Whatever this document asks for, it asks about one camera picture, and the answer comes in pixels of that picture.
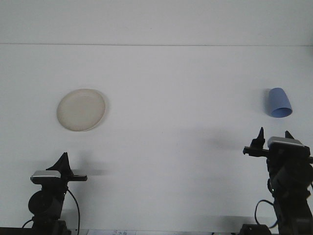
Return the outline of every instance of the paper plate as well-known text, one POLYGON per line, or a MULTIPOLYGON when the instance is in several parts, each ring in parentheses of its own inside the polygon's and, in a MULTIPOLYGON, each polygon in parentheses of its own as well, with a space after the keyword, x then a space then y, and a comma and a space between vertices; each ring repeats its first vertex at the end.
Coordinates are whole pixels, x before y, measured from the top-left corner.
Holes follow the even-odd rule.
POLYGON ((100 93, 92 89, 79 89, 68 93, 60 102, 57 118, 71 131, 87 131, 103 117, 105 102, 100 93))

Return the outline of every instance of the cable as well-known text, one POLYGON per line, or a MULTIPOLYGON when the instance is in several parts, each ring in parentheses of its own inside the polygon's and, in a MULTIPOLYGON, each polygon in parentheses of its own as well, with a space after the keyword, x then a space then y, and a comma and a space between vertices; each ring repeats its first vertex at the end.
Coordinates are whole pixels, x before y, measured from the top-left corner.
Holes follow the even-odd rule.
POLYGON ((70 193, 70 195, 73 197, 75 203, 76 203, 76 206, 77 206, 77 210, 78 210, 78 229, 77 229, 77 235, 79 235, 79 229, 80 229, 80 211, 79 211, 79 206, 78 206, 78 203, 77 203, 77 200, 76 198, 74 197, 73 193, 68 189, 68 192, 70 193))
POLYGON ((29 222, 33 221, 33 219, 28 220, 26 223, 23 224, 22 229, 28 224, 29 222))
MULTIPOLYGON (((254 211, 254 219, 255 219, 255 222, 256 222, 258 225, 260 225, 260 223, 259 223, 258 219, 256 218, 256 210, 258 209, 258 205, 259 205, 261 202, 266 202, 266 203, 270 204, 271 206, 274 206, 274 204, 271 203, 271 202, 268 201, 268 200, 260 200, 260 201, 256 204, 255 211, 254 211)), ((277 221, 276 221, 272 226, 270 226, 269 229, 274 228, 276 225, 277 225, 277 221)))

